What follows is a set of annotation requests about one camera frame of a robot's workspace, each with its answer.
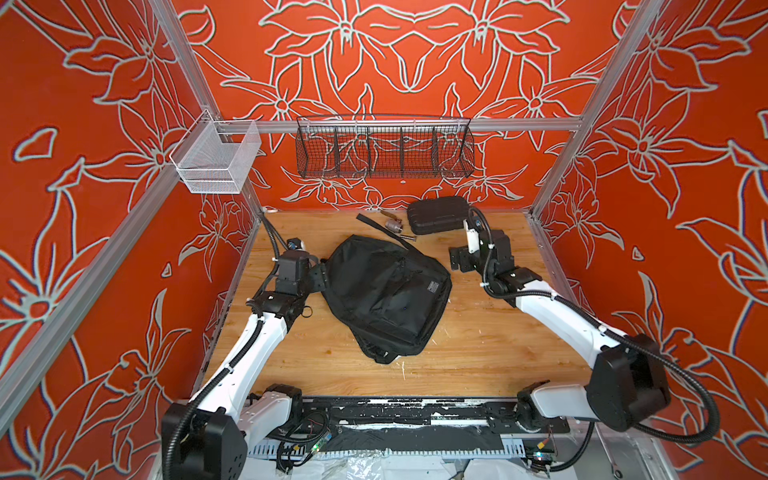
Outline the black student backpack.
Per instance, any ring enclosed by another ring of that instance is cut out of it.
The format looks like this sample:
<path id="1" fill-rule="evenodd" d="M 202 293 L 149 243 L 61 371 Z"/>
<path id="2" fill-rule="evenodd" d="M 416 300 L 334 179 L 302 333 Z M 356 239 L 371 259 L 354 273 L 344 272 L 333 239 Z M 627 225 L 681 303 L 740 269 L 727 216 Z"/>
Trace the black student backpack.
<path id="1" fill-rule="evenodd" d="M 379 364 L 416 356 L 427 346 L 448 304 L 451 274 L 417 249 L 352 235 L 323 262 L 323 297 Z"/>

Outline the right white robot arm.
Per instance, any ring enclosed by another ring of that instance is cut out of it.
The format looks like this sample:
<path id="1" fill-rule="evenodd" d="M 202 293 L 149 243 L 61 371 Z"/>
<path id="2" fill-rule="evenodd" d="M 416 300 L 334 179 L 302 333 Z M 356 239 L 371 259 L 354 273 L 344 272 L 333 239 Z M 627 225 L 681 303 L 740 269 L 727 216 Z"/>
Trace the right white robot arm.
<path id="1" fill-rule="evenodd" d="M 572 417 L 597 421 L 618 432 L 635 429 L 677 444 L 697 444 L 715 436 L 721 418 L 712 394 L 685 369 L 665 358 L 652 338 L 609 326 L 558 293 L 540 275 L 516 265 L 502 231 L 483 231 L 475 226 L 467 226 L 465 231 L 466 246 L 450 251 L 452 269 L 479 273 L 480 285 L 490 297 L 546 326 L 591 370 L 585 385 L 544 381 L 520 393 L 530 423 L 541 418 Z M 669 373 L 683 380 L 701 400 L 706 420 L 699 430 L 672 434 L 647 425 L 647 419 L 671 403 Z"/>

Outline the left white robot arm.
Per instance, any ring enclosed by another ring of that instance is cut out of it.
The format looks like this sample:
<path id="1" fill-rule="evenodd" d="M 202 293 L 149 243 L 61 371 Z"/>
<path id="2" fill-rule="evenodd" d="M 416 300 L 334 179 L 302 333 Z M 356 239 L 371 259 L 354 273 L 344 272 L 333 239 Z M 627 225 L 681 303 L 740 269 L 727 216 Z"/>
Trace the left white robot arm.
<path id="1" fill-rule="evenodd" d="M 284 252 L 269 275 L 272 291 L 260 289 L 248 302 L 246 327 L 213 377 L 185 403 L 172 404 L 161 424 L 162 476 L 165 479 L 236 479 L 251 448 L 277 441 L 277 457 L 294 445 L 314 446 L 329 420 L 310 434 L 301 428 L 310 417 L 302 392 L 273 384 L 263 394 L 251 389 L 276 347 L 305 308 L 307 297 L 324 288 L 324 270 L 303 250 Z"/>

